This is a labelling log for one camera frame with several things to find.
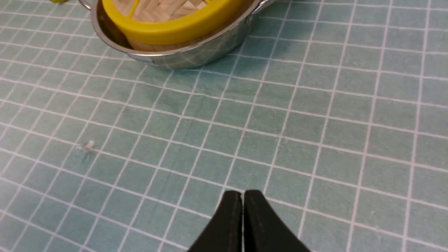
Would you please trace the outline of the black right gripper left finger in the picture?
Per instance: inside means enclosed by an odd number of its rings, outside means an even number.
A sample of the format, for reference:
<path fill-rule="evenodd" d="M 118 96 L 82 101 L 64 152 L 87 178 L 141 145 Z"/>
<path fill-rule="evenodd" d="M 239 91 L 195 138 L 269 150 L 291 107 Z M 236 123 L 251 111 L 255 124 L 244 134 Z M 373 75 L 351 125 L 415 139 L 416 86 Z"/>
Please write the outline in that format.
<path fill-rule="evenodd" d="M 208 225 L 188 251 L 240 252 L 242 250 L 242 220 L 241 193 L 227 190 Z"/>

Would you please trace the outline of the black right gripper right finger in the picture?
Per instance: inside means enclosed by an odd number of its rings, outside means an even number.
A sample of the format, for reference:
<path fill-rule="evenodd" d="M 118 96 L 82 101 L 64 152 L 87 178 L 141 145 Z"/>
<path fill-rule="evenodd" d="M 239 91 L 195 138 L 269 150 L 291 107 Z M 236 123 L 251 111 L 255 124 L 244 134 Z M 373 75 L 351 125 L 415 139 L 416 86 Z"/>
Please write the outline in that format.
<path fill-rule="evenodd" d="M 259 190 L 244 193 L 245 252 L 309 252 Z"/>

